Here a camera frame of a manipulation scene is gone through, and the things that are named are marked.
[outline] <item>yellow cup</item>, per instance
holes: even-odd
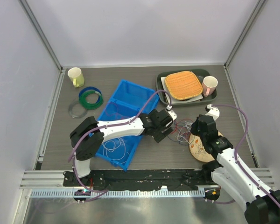
[[[75,87],[81,87],[84,85],[84,76],[80,68],[71,68],[67,75],[70,77]]]

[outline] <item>green tape roll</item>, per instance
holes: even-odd
[[[99,101],[97,101],[96,103],[94,104],[91,104],[89,103],[87,100],[86,100],[86,97],[91,95],[91,94],[97,94],[98,95],[98,99]],[[99,108],[102,104],[103,104],[103,97],[102,95],[97,92],[97,91],[94,91],[94,90],[90,90],[90,91],[86,91],[85,93],[83,93],[81,95],[81,97],[79,98],[80,100],[80,103],[81,105],[86,109],[86,110],[95,110],[97,108]]]

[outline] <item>dark gray tray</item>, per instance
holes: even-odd
[[[200,83],[202,83],[203,79],[207,76],[210,76],[208,71],[204,69],[193,69],[193,70],[180,70],[180,71],[192,71],[197,78],[199,79]],[[170,75],[172,73],[176,73],[179,71],[168,71],[168,72],[163,72],[158,75],[157,80],[156,80],[156,88],[157,90],[163,90],[163,85],[161,81],[161,77],[166,77],[167,75]],[[173,107],[182,107],[182,106],[195,106],[195,105],[201,105],[201,104],[209,104],[212,100],[214,100],[217,96],[217,90],[215,90],[211,95],[208,97],[203,97],[201,100],[194,101],[194,102],[189,102],[189,103],[180,103],[180,104],[172,104]],[[166,97],[165,93],[160,92],[159,93],[160,100],[163,104],[168,105],[166,102]]]

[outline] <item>blue tape roll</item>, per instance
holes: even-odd
[[[99,93],[102,95],[102,92],[101,92],[98,88],[95,88],[95,87],[93,87],[93,86],[88,86],[88,87],[85,87],[84,89],[82,89],[82,90],[80,91],[80,93],[79,93],[79,98],[82,96],[83,93],[85,93],[85,92],[88,91],[88,90],[97,91],[97,92],[99,92]]]

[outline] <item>metal corner post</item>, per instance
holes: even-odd
[[[61,72],[62,71],[62,66],[58,61],[58,58],[56,57],[48,39],[46,38],[44,32],[42,31],[41,26],[39,25],[36,17],[34,16],[29,4],[27,3],[27,0],[18,0],[19,3],[21,4],[21,6],[23,7],[27,17],[29,18],[29,20],[31,21],[32,25],[34,26],[37,34],[39,35],[40,39],[42,40],[43,45],[45,46],[45,48],[47,49],[48,53],[50,54],[51,58],[53,59],[56,67],[58,68],[58,70]]]
[[[47,114],[46,117],[46,123],[45,123],[45,128],[43,130],[43,134],[42,134],[42,138],[41,138],[41,142],[39,145],[39,150],[36,156],[36,163],[34,168],[37,169],[37,164],[38,163],[42,163],[45,151],[46,151],[46,146],[47,146],[47,142],[49,139],[49,134],[50,134],[50,130],[51,130],[51,126],[53,123],[53,118],[54,118],[54,114],[55,114],[55,110],[57,107],[57,102],[58,102],[58,98],[59,98],[59,94],[61,91],[61,87],[62,87],[62,83],[63,83],[63,78],[64,78],[64,74],[65,74],[65,69],[63,69],[60,73],[60,75],[58,76],[57,82],[56,82],[56,86],[55,86],[55,90],[52,96],[52,100],[51,100],[51,104],[49,106],[49,112]]]
[[[255,20],[257,19],[258,15],[260,14],[261,10],[263,9],[263,6],[267,0],[258,0],[256,6],[254,7],[247,23],[245,24],[244,29],[242,30],[242,33],[238,37],[238,40],[236,41],[231,53],[229,54],[227,61],[225,63],[225,67],[228,68],[230,63],[232,62],[235,54],[237,53],[239,47],[241,46],[243,40],[246,38],[249,30],[251,29],[252,25],[254,24]]]

